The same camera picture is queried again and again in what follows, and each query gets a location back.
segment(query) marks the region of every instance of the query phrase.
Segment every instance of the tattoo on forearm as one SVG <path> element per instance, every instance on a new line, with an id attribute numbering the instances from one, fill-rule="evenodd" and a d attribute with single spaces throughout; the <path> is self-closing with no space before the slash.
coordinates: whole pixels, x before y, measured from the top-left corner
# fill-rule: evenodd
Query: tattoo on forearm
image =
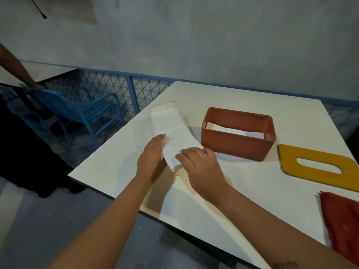
<path id="1" fill-rule="evenodd" d="M 296 269 L 298 263 L 296 262 L 279 262 L 273 266 L 273 269 Z"/>

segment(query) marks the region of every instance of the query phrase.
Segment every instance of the forearm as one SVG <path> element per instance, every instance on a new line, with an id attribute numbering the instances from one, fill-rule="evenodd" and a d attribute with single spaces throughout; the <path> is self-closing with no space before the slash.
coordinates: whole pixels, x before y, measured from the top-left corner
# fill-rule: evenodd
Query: forearm
<path id="1" fill-rule="evenodd" d="M 148 180 L 134 177 L 49 268 L 114 268 L 150 187 Z"/>
<path id="2" fill-rule="evenodd" d="M 234 188 L 216 205 L 272 268 L 356 268 L 334 250 L 305 235 Z"/>
<path id="3" fill-rule="evenodd" d="M 21 62 L 0 43 L 0 66 L 28 86 L 35 85 Z"/>

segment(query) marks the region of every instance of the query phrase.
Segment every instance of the brown plastic container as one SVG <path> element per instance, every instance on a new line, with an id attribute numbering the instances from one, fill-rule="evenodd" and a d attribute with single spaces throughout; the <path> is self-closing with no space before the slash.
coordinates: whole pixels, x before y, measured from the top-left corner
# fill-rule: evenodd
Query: brown plastic container
<path id="1" fill-rule="evenodd" d="M 249 132 L 263 132 L 264 140 L 207 129 L 207 122 Z M 201 144 L 215 152 L 263 161 L 276 140 L 273 119 L 268 115 L 209 108 L 202 123 Z"/>

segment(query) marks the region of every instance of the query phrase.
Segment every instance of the gray wall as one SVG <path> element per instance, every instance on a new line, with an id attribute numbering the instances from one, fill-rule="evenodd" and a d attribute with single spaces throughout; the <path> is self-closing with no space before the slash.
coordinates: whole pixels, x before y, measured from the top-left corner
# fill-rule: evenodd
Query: gray wall
<path id="1" fill-rule="evenodd" d="M 359 99 L 358 0 L 1 0 L 27 61 Z"/>

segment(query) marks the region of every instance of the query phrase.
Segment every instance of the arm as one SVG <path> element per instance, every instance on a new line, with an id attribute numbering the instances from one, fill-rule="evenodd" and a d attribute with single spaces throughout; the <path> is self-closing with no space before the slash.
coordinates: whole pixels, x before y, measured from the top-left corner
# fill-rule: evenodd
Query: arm
<path id="1" fill-rule="evenodd" d="M 50 265 L 57 268 L 114 268 L 135 223 L 137 213 L 154 181 L 164 170 L 161 145 L 154 137 L 137 162 L 136 176 L 111 205 Z"/>
<path id="2" fill-rule="evenodd" d="M 275 217 L 231 187 L 210 149 L 189 148 L 176 158 L 193 189 L 217 207 L 276 269 L 358 269 L 349 260 Z"/>
<path id="3" fill-rule="evenodd" d="M 36 83 L 26 71 L 21 62 L 0 43 L 0 66 L 11 73 L 20 81 L 24 82 L 33 90 L 45 88 L 43 85 Z"/>

